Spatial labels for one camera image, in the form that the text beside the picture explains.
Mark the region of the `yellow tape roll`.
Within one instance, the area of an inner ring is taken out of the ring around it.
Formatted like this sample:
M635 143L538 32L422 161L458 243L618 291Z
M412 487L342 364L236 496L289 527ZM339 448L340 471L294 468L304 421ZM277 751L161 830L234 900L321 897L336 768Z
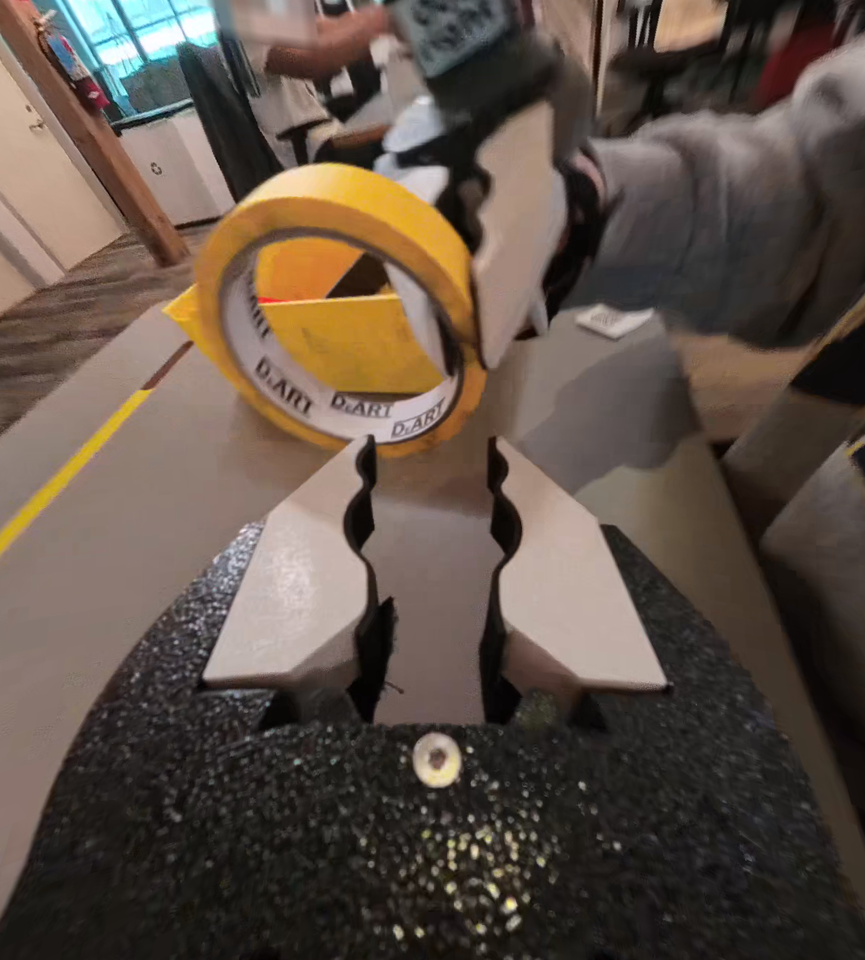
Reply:
M406 399L356 400L293 359L259 304L255 260L266 247L327 239L399 268L429 296L454 373ZM477 356L472 257L439 210L380 174L338 163L297 167L253 190L215 227L195 266L197 316L187 337L264 419L318 447L371 437L404 458L455 437L487 374Z

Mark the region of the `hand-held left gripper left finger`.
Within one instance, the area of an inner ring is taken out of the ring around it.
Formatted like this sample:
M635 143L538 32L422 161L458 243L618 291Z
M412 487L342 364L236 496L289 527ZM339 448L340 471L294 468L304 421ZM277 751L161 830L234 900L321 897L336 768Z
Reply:
M395 630L364 555L377 444L350 441L266 516L201 675L209 690L330 691L365 721L386 685Z

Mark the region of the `white printed paper slip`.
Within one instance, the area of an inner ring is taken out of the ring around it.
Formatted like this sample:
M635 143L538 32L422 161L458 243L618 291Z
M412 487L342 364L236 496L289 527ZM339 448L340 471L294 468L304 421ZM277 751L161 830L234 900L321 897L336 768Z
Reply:
M619 341L641 330L654 319L654 309L623 311L606 304L584 307L574 317L579 329L610 341Z

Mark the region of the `yellow tape strip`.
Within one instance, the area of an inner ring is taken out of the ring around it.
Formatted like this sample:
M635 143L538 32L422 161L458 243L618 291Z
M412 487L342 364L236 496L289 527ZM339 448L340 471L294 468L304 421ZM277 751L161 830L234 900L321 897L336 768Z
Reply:
M86 466L146 404L153 393L153 387L140 388L131 393L125 402L85 439L66 462L14 511L7 522L0 526L0 559L31 528L42 513L66 492Z

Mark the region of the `white cabinet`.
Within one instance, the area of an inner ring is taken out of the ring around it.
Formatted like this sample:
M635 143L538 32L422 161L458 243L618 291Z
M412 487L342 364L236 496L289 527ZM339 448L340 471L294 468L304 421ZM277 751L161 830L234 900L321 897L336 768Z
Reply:
M113 129L175 227L216 221L234 208L191 100L125 118Z

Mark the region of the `black office chair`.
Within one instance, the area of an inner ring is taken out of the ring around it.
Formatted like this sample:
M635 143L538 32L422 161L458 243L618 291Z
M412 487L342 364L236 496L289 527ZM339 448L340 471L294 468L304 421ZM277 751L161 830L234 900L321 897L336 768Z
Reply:
M222 33L216 44L185 41L176 52L210 150L238 203L283 171L252 109L255 78L244 51Z

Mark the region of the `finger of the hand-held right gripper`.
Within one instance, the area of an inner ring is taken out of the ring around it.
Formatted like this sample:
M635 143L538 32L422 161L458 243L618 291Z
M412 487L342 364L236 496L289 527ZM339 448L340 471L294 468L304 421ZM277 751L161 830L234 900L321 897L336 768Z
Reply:
M554 132L552 106L535 102L499 125L474 154L487 177L472 264L477 349L487 370L501 365L522 331L549 329L543 281L567 221Z
M456 378L461 370L461 347L449 318L408 271L389 262L387 277L419 348L444 378Z

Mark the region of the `person's right forearm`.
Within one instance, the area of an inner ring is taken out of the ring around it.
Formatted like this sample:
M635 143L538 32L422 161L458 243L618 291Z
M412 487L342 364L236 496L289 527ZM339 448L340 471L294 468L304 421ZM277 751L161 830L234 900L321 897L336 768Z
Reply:
M606 219L573 306L786 349L865 288L865 32L764 112L673 115L584 151Z

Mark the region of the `yellow plastic bin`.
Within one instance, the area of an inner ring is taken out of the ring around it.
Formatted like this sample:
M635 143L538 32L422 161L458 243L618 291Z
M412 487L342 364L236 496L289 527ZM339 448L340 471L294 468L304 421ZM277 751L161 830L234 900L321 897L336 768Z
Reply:
M333 390L415 396L445 375L415 341L387 266L337 239L283 239L252 269L262 318L302 370Z

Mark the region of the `wooden post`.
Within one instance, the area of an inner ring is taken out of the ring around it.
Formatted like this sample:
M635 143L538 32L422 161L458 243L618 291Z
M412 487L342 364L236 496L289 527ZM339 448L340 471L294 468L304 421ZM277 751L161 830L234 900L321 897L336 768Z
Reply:
M133 233L161 267L189 256L102 110L88 102L46 39L32 2L0 1L0 36Z

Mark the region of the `red fire extinguisher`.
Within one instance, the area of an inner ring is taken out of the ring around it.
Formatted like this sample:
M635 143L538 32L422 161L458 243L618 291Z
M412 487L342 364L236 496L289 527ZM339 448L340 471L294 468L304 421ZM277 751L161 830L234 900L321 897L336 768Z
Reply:
M55 10L35 19L37 41L53 67L75 93L79 102L92 114L103 114L111 105L110 100L87 68L74 46L55 27Z

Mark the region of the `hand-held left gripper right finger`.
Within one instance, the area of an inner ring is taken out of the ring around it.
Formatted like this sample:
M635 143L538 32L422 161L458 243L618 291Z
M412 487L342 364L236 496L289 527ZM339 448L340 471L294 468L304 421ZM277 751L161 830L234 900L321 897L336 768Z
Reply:
M490 534L502 552L481 639L488 721L530 693L561 714L589 693L669 690L601 523L505 438L489 439Z

